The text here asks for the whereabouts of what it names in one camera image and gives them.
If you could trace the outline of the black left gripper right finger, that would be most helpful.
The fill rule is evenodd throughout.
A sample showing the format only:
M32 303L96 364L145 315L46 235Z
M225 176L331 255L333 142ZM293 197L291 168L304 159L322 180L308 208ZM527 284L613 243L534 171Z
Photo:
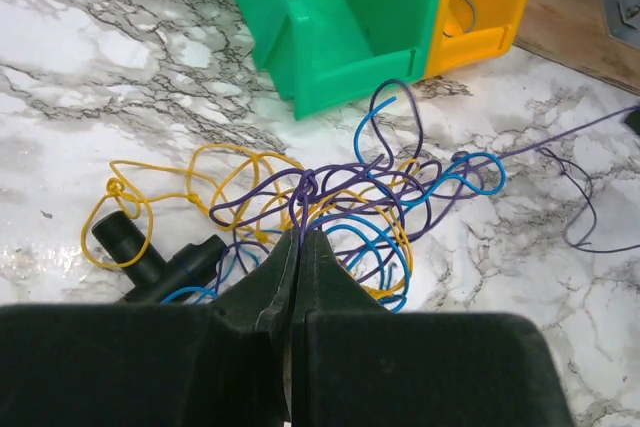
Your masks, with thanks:
M549 348L509 313L402 313L339 265L325 234L301 248L292 319L296 426L569 426Z

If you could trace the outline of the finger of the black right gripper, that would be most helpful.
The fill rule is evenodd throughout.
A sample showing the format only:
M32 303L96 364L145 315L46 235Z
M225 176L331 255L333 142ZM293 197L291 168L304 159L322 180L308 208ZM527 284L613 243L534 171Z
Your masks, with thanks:
M636 108L630 111L624 118L624 124L636 136L640 136L640 109Z

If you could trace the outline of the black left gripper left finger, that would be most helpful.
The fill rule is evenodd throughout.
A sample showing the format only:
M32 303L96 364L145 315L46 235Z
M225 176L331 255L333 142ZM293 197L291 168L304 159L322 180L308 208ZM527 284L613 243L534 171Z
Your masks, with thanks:
M1 310L5 426L281 426L296 231L207 304Z

